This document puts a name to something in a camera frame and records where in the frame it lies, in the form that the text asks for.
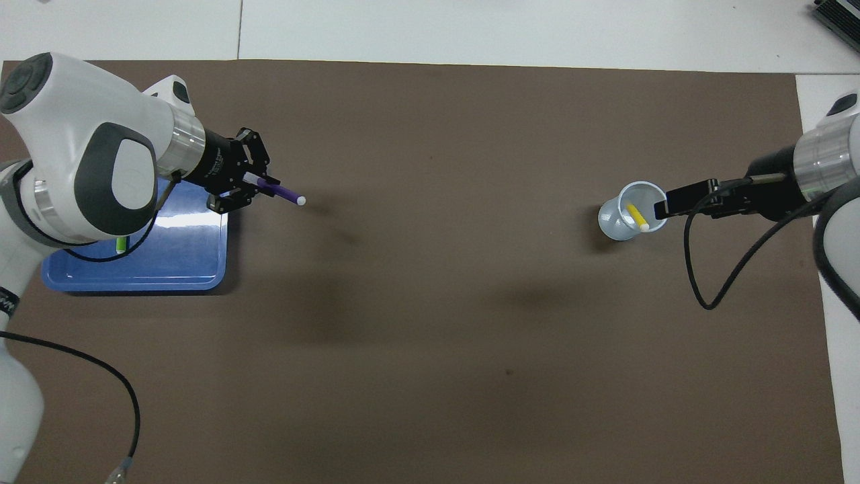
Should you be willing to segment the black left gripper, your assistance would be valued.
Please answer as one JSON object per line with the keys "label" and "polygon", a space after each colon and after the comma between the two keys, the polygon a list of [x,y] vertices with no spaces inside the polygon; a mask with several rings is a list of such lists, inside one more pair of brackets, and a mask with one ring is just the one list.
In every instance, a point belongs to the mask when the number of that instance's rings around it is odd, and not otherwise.
{"label": "black left gripper", "polygon": [[208,193],[209,210],[227,214],[250,205],[257,195],[275,196],[269,185],[280,185],[280,181],[268,177],[269,163],[270,156],[255,130],[240,129],[233,138],[206,130],[202,158],[182,180]]}

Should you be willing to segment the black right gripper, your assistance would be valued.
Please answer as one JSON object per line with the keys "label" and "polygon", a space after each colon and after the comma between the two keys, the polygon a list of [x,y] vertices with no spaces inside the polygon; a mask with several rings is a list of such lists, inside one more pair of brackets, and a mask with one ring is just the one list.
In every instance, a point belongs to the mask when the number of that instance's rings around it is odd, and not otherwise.
{"label": "black right gripper", "polygon": [[[793,174],[795,147],[784,147],[759,157],[750,163],[747,177],[756,175],[784,175],[781,181],[739,187],[722,195],[701,212],[712,218],[735,214],[759,214],[767,220],[779,221],[807,202]],[[716,178],[698,181],[679,189],[667,191],[666,201],[654,203],[655,218],[672,218],[691,214],[698,203],[719,188]]]}

